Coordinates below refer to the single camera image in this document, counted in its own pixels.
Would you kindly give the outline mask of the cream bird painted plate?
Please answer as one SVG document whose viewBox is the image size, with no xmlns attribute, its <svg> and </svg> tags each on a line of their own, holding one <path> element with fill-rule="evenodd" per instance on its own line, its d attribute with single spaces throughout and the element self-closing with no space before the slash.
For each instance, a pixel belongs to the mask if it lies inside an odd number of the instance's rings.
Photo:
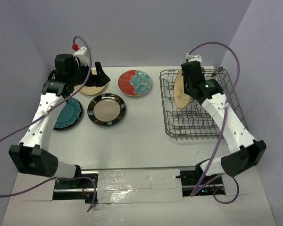
<svg viewBox="0 0 283 226">
<path fill-rule="evenodd" d="M 97 72 L 95 69 L 92 69 L 92 73 L 90 74 L 89 76 L 89 79 L 92 78 L 93 75 L 96 75 Z M 75 91 L 78 90 L 80 88 L 81 85 L 77 85 L 75 86 Z M 96 96 L 98 95 L 99 93 L 101 93 L 106 87 L 108 86 L 108 84 L 106 84 L 105 86 L 102 86 L 102 87 L 96 87 L 96 86 L 84 86 L 80 92 L 84 95 L 87 95 L 87 96 Z"/>
</svg>

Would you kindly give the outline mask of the black rimmed cream plate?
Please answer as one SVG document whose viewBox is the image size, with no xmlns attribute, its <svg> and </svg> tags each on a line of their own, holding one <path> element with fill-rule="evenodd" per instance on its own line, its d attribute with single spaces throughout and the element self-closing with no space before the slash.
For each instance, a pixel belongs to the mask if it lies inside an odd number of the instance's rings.
<svg viewBox="0 0 283 226">
<path fill-rule="evenodd" d="M 87 107 L 89 119 L 96 125 L 111 127 L 118 124 L 125 116 L 126 104 L 124 100 L 112 93 L 96 96 Z"/>
</svg>

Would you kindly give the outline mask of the red and teal floral plate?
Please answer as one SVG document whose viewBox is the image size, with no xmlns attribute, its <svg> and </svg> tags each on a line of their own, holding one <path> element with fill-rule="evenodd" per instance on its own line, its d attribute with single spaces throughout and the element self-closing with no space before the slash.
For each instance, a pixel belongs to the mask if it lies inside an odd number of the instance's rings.
<svg viewBox="0 0 283 226">
<path fill-rule="evenodd" d="M 139 97 L 147 94 L 152 87 L 151 77 L 140 70 L 129 70 L 118 78 L 120 90 L 131 97 Z"/>
</svg>

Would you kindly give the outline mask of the teal scalloped plate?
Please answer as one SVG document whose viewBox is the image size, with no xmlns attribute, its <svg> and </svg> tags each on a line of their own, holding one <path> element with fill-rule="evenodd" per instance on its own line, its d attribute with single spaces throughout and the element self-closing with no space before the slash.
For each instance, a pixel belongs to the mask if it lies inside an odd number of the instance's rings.
<svg viewBox="0 0 283 226">
<path fill-rule="evenodd" d="M 69 99 L 57 118 L 54 130 L 71 129 L 80 121 L 82 114 L 82 104 L 75 98 Z"/>
</svg>

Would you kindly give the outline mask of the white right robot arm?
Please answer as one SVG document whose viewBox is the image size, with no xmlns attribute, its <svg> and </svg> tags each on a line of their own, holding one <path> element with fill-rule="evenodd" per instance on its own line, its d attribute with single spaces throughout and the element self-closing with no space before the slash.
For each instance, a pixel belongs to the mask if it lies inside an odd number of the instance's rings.
<svg viewBox="0 0 283 226">
<path fill-rule="evenodd" d="M 226 140 L 230 153 L 223 157 L 197 164 L 196 180 L 206 184 L 212 175 L 227 174 L 235 177 L 256 166 L 261 160 L 266 144 L 256 140 L 241 123 L 229 105 L 227 95 L 215 79 L 206 80 L 199 61 L 181 65 L 184 92 L 197 100 L 210 114 Z"/>
</svg>

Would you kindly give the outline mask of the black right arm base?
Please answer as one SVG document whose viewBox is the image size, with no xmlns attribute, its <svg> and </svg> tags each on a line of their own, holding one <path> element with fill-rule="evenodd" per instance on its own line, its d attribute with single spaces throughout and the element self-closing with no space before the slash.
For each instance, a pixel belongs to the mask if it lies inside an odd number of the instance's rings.
<svg viewBox="0 0 283 226">
<path fill-rule="evenodd" d="M 201 168 L 198 166 L 181 166 L 179 167 L 179 174 L 176 176 L 180 179 L 182 185 L 183 197 L 188 197 L 194 190 L 198 180 L 202 175 Z M 217 174 L 212 176 L 205 176 L 201 184 L 198 186 L 196 196 L 211 196 L 213 192 L 216 194 L 225 195 L 224 184 L 221 177 L 212 180 Z"/>
</svg>

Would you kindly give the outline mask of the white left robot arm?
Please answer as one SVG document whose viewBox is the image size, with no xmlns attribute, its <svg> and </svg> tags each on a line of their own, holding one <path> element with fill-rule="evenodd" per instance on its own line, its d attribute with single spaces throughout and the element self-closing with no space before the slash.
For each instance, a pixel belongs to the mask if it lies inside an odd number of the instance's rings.
<svg viewBox="0 0 283 226">
<path fill-rule="evenodd" d="M 19 144 L 11 145 L 8 151 L 20 173 L 66 178 L 66 182 L 74 188 L 82 184 L 80 166 L 59 161 L 49 153 L 50 137 L 57 118 L 75 87 L 103 87 L 110 82 L 100 62 L 95 62 L 96 74 L 92 74 L 90 65 L 83 65 L 82 60 L 79 55 L 56 56 L 55 69 L 50 72 L 42 87 L 41 99 L 32 125 Z"/>
</svg>

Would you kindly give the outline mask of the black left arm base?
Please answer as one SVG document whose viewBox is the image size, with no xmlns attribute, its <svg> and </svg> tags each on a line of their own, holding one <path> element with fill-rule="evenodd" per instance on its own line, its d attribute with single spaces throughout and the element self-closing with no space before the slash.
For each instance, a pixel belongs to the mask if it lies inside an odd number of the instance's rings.
<svg viewBox="0 0 283 226">
<path fill-rule="evenodd" d="M 54 185 L 53 200 L 84 200 L 91 204 L 94 196 L 94 187 L 89 179 L 65 181 L 58 179 Z"/>
</svg>

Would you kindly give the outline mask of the silver tape sheet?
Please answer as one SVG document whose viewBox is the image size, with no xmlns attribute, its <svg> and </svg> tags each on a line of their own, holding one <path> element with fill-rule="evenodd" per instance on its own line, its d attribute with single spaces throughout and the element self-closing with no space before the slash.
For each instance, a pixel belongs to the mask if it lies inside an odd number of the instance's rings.
<svg viewBox="0 0 283 226">
<path fill-rule="evenodd" d="M 100 204 L 183 201 L 179 169 L 102 170 L 97 182 Z"/>
</svg>

